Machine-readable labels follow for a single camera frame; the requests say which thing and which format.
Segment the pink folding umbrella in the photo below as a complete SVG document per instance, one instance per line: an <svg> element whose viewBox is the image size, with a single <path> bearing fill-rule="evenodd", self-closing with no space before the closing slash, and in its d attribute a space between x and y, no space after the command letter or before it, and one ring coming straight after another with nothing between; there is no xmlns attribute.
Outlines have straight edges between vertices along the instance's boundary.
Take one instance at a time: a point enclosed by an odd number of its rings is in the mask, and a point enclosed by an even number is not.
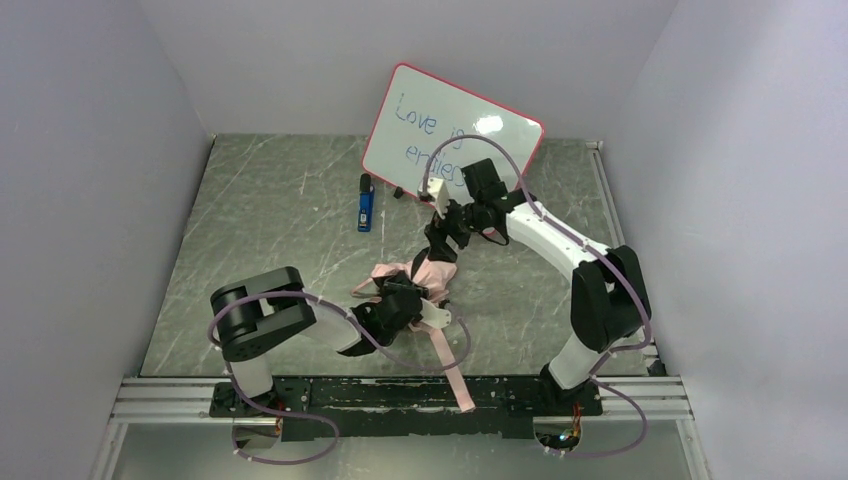
<svg viewBox="0 0 848 480"><path fill-rule="evenodd" d="M430 261L427 254L422 260L406 263L376 264L366 280L355 286L350 295L354 298L385 298L393 290L411 290L422 299L422 319L409 327L414 332L425 332L430 339L441 365L445 368L449 385L461 413L472 412L476 405L465 379L458 367L459 360L449 345L444 329L458 317L447 309L448 283L457 272L457 265L444 261Z"/></svg>

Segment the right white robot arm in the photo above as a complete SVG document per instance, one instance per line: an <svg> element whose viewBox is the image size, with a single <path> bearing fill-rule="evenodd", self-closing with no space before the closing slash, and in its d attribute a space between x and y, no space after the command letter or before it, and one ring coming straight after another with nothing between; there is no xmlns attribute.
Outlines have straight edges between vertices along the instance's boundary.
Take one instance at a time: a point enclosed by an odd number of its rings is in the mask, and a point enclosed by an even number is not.
<svg viewBox="0 0 848 480"><path fill-rule="evenodd" d="M421 200L435 213L425 228L431 261L454 263L474 234L493 230L503 242L523 244L568 279L572 334L540 376L558 396L574 396L596 374L620 340L645 329L650 303L635 251L596 242L552 215L524 183L509 191L491 159L461 170L471 197L461 205L445 182L428 178Z"/></svg>

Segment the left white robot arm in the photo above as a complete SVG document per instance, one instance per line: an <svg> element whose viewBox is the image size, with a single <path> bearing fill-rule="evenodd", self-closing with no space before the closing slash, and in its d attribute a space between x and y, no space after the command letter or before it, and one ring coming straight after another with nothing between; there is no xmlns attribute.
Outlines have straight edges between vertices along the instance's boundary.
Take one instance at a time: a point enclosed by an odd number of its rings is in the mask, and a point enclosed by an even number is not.
<svg viewBox="0 0 848 480"><path fill-rule="evenodd" d="M427 290L403 272L378 280L376 297L349 309L331 308L303 291L299 270L287 266L211 294L212 338L247 397L273 389L266 353L295 336L323 342L346 357L370 355L436 308Z"/></svg>

